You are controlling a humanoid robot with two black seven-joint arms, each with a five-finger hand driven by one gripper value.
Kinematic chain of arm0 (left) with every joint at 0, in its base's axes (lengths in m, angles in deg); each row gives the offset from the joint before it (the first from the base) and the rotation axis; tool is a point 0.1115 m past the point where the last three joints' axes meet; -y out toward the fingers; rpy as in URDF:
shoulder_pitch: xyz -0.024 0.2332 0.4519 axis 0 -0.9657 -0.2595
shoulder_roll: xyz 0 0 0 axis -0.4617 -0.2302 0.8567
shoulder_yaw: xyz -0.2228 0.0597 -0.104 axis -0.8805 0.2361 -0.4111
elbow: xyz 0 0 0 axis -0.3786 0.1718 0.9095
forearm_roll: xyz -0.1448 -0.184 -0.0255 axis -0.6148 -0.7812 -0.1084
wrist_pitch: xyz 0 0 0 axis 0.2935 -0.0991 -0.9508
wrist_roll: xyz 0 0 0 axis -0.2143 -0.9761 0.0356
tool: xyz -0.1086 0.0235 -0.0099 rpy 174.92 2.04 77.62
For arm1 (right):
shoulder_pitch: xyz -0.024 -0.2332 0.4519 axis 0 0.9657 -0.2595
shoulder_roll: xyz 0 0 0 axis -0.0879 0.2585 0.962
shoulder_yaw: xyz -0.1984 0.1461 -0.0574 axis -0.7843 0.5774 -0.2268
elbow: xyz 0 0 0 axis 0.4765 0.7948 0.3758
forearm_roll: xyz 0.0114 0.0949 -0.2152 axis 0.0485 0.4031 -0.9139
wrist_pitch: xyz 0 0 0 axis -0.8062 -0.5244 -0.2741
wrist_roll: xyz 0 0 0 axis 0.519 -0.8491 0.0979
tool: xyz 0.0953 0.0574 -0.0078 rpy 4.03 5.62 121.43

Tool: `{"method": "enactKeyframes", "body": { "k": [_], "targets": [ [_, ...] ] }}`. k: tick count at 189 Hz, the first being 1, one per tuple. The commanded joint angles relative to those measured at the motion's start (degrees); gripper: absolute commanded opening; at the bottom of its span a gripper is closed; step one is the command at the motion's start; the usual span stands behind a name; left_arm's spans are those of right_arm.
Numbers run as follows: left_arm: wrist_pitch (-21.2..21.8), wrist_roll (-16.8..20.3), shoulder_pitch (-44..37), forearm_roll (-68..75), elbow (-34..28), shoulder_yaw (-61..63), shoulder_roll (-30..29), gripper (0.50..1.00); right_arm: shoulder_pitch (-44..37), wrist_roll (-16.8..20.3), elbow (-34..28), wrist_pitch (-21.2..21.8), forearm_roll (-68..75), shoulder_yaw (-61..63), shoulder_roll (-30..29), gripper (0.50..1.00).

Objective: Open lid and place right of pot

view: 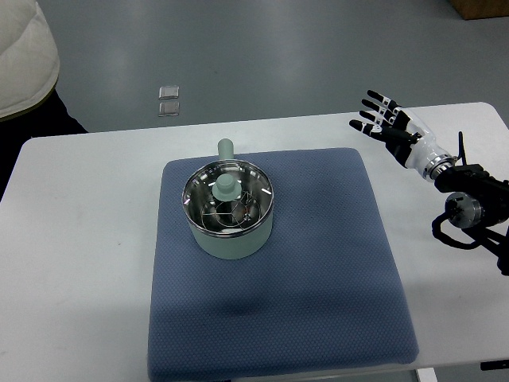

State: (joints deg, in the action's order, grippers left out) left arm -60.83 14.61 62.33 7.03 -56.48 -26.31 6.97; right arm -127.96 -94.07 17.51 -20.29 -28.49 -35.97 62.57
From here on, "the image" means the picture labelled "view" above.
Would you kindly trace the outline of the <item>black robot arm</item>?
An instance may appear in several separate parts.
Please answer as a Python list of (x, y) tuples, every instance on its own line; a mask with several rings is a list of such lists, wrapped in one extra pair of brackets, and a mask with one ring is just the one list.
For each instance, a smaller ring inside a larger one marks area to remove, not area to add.
[[(473, 250), (484, 247), (497, 257), (497, 267), (508, 275), (508, 234), (492, 230), (508, 220), (508, 181), (495, 179), (479, 164), (468, 164), (464, 136), (458, 134), (459, 154), (435, 166), (430, 172), (434, 186), (448, 193), (444, 212), (432, 224), (433, 237), (452, 248)], [(460, 242), (441, 230), (448, 221), (472, 242)]]

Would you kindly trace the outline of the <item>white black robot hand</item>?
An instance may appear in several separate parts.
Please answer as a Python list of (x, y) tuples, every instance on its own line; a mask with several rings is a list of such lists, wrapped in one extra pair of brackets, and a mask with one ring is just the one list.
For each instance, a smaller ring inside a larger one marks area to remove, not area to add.
[(457, 157), (437, 144), (435, 134), (415, 113), (373, 90), (367, 96), (361, 100), (367, 110), (359, 111), (360, 120), (349, 121), (351, 127), (383, 142), (397, 163), (427, 181), (454, 166)]

